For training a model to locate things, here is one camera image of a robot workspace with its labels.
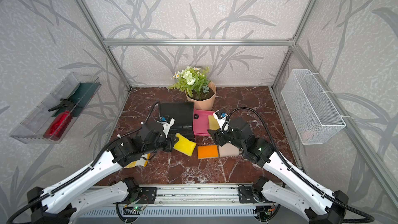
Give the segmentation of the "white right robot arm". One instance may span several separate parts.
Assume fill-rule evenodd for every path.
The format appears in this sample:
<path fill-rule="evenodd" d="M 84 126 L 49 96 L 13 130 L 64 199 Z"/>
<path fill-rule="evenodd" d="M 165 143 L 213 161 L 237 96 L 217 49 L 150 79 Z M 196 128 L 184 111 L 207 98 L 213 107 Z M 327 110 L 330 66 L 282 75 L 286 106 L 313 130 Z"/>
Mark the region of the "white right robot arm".
<path fill-rule="evenodd" d="M 253 185 L 258 201 L 275 202 L 297 213 L 310 224 L 369 224 L 375 218 L 366 212 L 348 205 L 348 196 L 338 190 L 332 191 L 291 163 L 278 149 L 271 132 L 263 120 L 268 138 L 255 136 L 249 123 L 242 118 L 232 118 L 239 111 L 227 113 L 224 109 L 213 113 L 218 129 L 208 130 L 215 144 L 231 144 L 241 150 L 242 156 L 251 163 L 272 173 L 288 186 L 277 186 L 271 180 L 259 179 Z"/>

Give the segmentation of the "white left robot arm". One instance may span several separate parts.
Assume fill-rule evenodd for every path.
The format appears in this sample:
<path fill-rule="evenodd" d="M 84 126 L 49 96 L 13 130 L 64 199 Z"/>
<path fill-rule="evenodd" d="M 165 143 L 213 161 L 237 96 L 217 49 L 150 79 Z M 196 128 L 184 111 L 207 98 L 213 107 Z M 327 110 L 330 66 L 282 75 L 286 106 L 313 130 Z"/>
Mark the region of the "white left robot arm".
<path fill-rule="evenodd" d="M 68 224 L 72 216 L 84 206 L 78 197 L 103 178 L 139 161 L 143 155 L 157 151 L 170 152 L 174 139 L 169 137 L 175 119 L 159 114 L 156 120 L 149 117 L 141 127 L 102 148 L 95 159 L 87 166 L 66 179 L 47 188 L 35 187 L 27 194 L 28 204 L 12 214 L 8 224 L 25 211 L 31 211 L 32 224 Z"/>

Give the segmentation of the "orange white sponge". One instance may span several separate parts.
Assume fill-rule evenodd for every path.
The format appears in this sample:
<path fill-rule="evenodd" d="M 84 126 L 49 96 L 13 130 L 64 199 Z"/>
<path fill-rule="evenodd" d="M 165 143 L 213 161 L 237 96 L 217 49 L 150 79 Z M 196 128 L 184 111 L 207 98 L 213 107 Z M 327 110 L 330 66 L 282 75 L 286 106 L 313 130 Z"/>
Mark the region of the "orange white sponge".
<path fill-rule="evenodd" d="M 232 144 L 224 144 L 223 146 L 218 146 L 219 156 L 220 157 L 234 157 L 240 154 L 240 151 L 237 147 Z"/>

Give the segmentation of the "pale yellow sponge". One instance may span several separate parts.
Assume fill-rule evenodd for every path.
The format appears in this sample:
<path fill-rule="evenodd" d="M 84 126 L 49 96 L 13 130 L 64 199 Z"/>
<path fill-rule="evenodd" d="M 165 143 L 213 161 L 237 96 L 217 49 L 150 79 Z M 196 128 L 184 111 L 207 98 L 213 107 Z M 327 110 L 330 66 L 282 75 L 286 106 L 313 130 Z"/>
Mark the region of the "pale yellow sponge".
<path fill-rule="evenodd" d="M 213 115 L 208 115 L 208 125 L 210 130 L 218 130 L 220 128 L 217 119 Z"/>

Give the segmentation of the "bright yellow sponge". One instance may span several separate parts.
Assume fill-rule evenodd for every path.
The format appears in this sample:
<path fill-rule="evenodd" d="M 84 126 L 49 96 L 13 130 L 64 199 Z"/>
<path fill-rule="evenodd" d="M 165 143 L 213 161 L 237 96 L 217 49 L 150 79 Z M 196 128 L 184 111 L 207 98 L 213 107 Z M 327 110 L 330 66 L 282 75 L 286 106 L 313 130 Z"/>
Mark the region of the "bright yellow sponge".
<path fill-rule="evenodd" d="M 180 133 L 176 133 L 175 137 L 176 143 L 174 144 L 173 149 L 191 157 L 197 144 L 185 138 Z"/>

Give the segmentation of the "black mini drawer cabinet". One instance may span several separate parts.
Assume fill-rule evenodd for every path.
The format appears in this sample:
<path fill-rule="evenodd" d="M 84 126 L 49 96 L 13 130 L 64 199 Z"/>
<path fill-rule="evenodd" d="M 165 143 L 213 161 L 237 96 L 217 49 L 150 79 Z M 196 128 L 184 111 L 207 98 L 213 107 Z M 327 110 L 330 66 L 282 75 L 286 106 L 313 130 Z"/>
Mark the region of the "black mini drawer cabinet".
<path fill-rule="evenodd" d="M 195 141 L 193 132 L 194 103 L 161 103 L 161 116 L 169 116 L 175 120 L 169 130 L 169 136 L 175 136 L 180 133 L 188 140 Z"/>

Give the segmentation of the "pink drawer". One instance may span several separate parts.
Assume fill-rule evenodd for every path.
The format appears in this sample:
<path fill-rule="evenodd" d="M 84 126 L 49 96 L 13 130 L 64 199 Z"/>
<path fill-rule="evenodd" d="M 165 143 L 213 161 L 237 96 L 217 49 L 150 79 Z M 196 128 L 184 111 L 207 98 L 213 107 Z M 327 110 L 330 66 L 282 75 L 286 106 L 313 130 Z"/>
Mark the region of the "pink drawer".
<path fill-rule="evenodd" d="M 210 136 L 208 133 L 208 115 L 213 115 L 212 111 L 194 110 L 193 133 L 195 136 Z"/>

